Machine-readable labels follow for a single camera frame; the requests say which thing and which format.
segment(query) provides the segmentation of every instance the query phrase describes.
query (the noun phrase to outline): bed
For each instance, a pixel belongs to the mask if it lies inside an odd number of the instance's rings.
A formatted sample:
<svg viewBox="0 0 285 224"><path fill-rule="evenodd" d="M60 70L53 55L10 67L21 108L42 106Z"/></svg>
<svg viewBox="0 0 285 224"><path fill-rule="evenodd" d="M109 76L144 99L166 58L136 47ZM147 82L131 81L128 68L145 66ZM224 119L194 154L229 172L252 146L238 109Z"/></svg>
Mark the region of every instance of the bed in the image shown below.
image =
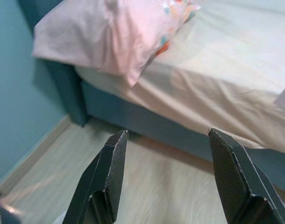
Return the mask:
<svg viewBox="0 0 285 224"><path fill-rule="evenodd" d="M59 2L20 0L31 28ZM273 104L285 88L284 0L207 1L133 88L92 69L46 64L73 122L97 117L208 161L206 134L216 127L285 190L285 112Z"/></svg>

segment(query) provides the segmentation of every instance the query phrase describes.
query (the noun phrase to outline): light wood laminate floor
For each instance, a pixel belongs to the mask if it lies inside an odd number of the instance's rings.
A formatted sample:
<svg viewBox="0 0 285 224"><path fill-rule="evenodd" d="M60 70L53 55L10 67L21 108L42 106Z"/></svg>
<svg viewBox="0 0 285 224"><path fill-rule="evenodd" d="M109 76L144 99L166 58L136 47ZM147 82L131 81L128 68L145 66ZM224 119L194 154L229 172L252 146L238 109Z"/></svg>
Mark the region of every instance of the light wood laminate floor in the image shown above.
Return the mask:
<svg viewBox="0 0 285 224"><path fill-rule="evenodd" d="M82 172L117 131L96 119L84 128L70 125L2 204L23 224L53 223L68 208ZM212 164L131 135L116 223L225 224Z"/></svg>

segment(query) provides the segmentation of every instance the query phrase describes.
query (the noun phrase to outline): pillow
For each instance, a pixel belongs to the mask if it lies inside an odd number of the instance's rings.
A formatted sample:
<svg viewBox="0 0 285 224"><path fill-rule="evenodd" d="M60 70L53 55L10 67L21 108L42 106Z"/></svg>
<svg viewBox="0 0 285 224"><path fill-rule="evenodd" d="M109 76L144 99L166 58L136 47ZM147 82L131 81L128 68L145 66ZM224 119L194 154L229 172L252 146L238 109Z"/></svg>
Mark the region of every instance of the pillow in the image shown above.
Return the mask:
<svg viewBox="0 0 285 224"><path fill-rule="evenodd" d="M35 26L33 55L123 76L133 86L196 9L187 0L65 0Z"/></svg>

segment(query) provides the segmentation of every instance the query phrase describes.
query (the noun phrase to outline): white bed sheet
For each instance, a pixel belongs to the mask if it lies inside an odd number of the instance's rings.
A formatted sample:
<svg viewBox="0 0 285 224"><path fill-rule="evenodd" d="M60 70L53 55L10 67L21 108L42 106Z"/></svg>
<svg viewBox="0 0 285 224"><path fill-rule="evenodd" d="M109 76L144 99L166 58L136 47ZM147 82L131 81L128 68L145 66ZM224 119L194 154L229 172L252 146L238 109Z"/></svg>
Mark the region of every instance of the white bed sheet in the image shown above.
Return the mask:
<svg viewBox="0 0 285 224"><path fill-rule="evenodd" d="M285 153L285 0L206 1L168 51L128 88L118 77L77 67L91 85L207 134L218 128L253 148Z"/></svg>

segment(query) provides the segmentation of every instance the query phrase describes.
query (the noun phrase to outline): bed frame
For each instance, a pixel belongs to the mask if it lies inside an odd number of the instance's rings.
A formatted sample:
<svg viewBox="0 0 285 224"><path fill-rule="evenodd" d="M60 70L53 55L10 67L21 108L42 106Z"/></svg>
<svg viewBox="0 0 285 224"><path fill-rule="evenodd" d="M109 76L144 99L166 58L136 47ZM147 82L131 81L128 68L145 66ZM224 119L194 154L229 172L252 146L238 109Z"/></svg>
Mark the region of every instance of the bed frame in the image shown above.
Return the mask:
<svg viewBox="0 0 285 224"><path fill-rule="evenodd" d="M33 30L37 22L61 1L19 0L19 4ZM45 63L74 123L84 126L93 116L212 161L207 136L94 88L82 81L71 65ZM272 149L247 148L247 151L271 182L285 191L285 154Z"/></svg>

